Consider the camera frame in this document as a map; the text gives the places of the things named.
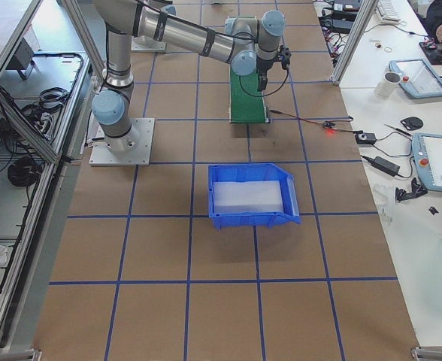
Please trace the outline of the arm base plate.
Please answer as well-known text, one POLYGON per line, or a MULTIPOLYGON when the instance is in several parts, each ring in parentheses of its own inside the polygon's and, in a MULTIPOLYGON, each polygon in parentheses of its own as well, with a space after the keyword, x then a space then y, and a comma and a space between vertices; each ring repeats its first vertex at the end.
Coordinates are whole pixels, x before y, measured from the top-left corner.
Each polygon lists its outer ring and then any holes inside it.
POLYGON ((131 118, 130 132, 122 138, 109 138, 98 126, 89 164, 92 166, 149 165, 155 128, 154 118, 131 118))
POLYGON ((164 53, 166 43, 154 41, 147 36, 132 37, 131 51, 137 53, 164 53))

